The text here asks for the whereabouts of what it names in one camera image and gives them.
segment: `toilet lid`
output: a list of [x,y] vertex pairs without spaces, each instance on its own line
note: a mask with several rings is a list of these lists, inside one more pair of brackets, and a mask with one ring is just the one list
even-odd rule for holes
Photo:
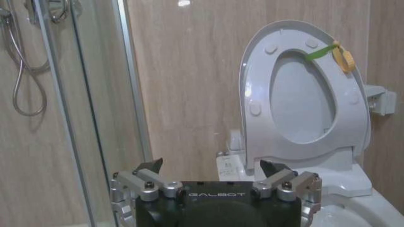
[[270,24],[251,40],[240,66],[247,168],[270,158],[292,168],[330,165],[344,171],[367,147],[370,114],[358,68],[344,73],[332,53],[306,60],[332,43],[318,27],[291,20]]

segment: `yellow tag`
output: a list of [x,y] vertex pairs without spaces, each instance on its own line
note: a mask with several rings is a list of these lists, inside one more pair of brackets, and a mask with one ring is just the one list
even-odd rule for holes
[[342,47],[338,41],[335,41],[334,44],[338,45],[338,47],[334,48],[334,59],[342,67],[342,70],[344,72],[351,72],[355,69],[355,61],[352,54]]

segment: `shower head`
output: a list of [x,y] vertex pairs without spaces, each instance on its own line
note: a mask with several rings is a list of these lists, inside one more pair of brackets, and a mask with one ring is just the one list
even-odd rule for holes
[[0,7],[0,17],[7,18],[12,15],[12,13]]

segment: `green strap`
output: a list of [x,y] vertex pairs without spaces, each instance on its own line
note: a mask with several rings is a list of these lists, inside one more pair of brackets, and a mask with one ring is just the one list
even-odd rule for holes
[[338,46],[339,45],[334,44],[334,45],[330,45],[330,46],[324,47],[323,49],[318,50],[316,52],[310,53],[308,55],[306,55],[306,60],[312,61],[316,58],[323,57],[328,53],[328,51],[331,51]]

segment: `logo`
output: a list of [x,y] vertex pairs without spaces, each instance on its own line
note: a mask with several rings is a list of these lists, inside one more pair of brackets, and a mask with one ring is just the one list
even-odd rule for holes
[[246,193],[231,192],[231,193],[190,193],[190,197],[238,197],[244,196]]

